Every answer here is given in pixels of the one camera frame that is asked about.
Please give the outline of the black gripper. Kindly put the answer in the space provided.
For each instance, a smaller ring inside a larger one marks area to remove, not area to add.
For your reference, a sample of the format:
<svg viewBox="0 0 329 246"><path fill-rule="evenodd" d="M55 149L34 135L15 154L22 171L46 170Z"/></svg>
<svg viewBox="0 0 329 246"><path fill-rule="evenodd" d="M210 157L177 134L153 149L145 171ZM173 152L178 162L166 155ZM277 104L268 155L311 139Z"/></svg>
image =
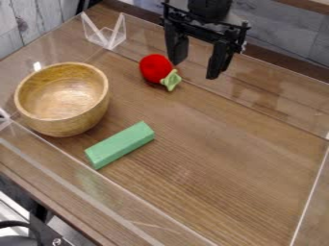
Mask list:
<svg viewBox="0 0 329 246"><path fill-rule="evenodd" d="M162 25L174 65L188 57L189 37L214 43L206 78L228 69L234 53L247 50L249 22L232 12L233 0L164 0Z"/></svg>

